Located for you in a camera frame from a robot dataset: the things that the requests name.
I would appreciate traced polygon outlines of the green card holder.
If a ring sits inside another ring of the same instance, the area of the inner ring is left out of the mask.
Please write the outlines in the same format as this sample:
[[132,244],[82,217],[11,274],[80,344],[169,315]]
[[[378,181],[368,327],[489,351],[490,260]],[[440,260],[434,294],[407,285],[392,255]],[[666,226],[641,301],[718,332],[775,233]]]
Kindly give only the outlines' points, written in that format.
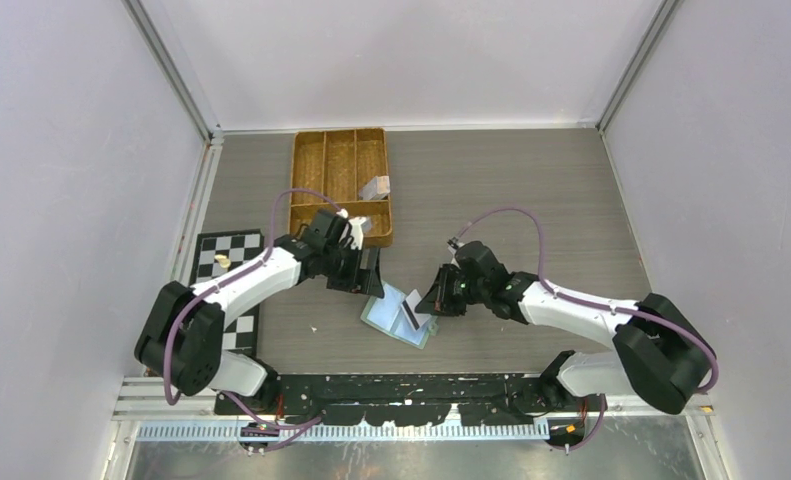
[[385,296],[371,297],[360,316],[361,321],[375,330],[418,349],[423,349],[431,336],[438,332],[437,317],[428,327],[412,331],[406,325],[401,301],[408,294],[384,282]]

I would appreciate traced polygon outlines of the stack of cards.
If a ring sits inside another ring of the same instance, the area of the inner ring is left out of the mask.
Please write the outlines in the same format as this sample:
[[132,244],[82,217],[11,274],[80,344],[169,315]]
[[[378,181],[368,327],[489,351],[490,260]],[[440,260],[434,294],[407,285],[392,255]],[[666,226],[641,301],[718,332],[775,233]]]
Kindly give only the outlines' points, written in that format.
[[372,177],[358,192],[362,201],[378,201],[386,199],[391,193],[391,181],[388,175]]

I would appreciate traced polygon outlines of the woven wicker divided tray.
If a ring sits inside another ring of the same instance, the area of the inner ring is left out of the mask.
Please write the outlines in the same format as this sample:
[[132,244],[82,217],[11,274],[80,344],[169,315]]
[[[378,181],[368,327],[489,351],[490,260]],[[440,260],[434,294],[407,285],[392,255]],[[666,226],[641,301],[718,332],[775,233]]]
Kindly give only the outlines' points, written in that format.
[[365,216],[371,226],[366,247],[393,243],[392,201],[363,200],[360,191],[370,181],[389,174],[386,133],[382,128],[299,132],[292,150],[292,188],[317,191],[353,216]]

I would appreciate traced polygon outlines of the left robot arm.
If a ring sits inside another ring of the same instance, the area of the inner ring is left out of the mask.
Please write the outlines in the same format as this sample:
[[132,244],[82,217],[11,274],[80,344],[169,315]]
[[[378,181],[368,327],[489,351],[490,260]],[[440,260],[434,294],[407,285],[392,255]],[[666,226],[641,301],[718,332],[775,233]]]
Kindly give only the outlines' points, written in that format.
[[135,359],[169,383],[170,393],[227,391],[251,412],[278,398],[268,368],[223,345],[225,325],[269,297],[317,276],[331,290],[381,298],[379,248],[364,247],[371,221],[346,210],[318,210],[299,232],[239,267],[193,286],[178,281],[158,292],[134,348]]

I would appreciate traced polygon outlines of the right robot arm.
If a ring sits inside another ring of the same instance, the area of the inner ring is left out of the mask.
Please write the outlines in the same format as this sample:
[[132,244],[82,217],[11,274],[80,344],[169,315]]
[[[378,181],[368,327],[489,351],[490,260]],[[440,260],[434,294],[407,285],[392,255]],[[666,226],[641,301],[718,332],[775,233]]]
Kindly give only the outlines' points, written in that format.
[[667,297],[615,300],[560,287],[535,273],[509,271],[480,241],[452,243],[418,314],[457,317],[482,305],[496,317],[564,330],[610,348],[607,355],[564,353],[546,370],[545,403],[567,410],[581,397],[634,393],[649,406],[682,412],[718,378],[715,352]]

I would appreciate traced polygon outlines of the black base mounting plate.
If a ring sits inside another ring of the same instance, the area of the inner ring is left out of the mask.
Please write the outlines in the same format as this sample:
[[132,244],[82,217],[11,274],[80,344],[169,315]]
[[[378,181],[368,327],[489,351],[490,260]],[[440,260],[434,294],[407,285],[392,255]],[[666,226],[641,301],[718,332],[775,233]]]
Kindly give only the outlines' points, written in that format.
[[525,425],[547,414],[580,421],[598,414],[595,395],[575,398],[536,376],[492,374],[283,374],[251,397],[221,393],[218,415],[278,414],[291,425],[437,426],[457,413],[464,426]]

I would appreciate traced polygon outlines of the cream chess piece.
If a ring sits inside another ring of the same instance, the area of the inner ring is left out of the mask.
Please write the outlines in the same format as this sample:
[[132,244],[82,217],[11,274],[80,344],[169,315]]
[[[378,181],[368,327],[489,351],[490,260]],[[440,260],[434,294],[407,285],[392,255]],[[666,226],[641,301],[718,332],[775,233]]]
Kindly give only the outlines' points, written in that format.
[[223,269],[229,269],[231,266],[231,260],[222,254],[217,254],[214,256],[216,263]]

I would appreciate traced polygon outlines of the black white chessboard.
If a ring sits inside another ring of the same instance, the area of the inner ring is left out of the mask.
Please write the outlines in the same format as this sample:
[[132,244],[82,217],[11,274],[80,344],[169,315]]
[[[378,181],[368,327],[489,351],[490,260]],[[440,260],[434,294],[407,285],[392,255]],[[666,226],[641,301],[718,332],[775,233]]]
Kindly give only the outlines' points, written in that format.
[[[194,254],[188,280],[190,284],[217,278],[241,267],[263,252],[263,236],[259,229],[200,233],[194,244]],[[229,269],[215,261],[217,254],[231,260]],[[222,348],[254,358],[257,356],[260,331],[260,306],[254,306],[235,320],[225,320]]]

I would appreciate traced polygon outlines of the aluminium front rail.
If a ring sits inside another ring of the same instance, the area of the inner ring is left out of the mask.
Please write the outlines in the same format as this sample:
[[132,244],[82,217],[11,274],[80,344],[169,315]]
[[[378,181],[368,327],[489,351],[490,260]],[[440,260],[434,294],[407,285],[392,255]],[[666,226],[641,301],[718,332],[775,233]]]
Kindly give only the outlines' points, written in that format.
[[206,389],[175,405],[166,402],[160,378],[128,378],[114,415],[172,419],[237,416],[251,410],[262,417],[280,415],[293,424],[321,417],[327,425],[366,421],[408,426],[459,416],[468,425],[500,425],[541,414],[574,414],[579,407],[595,416],[599,403],[593,395],[564,393],[558,382],[535,374],[290,374],[267,381],[259,393],[238,402]]

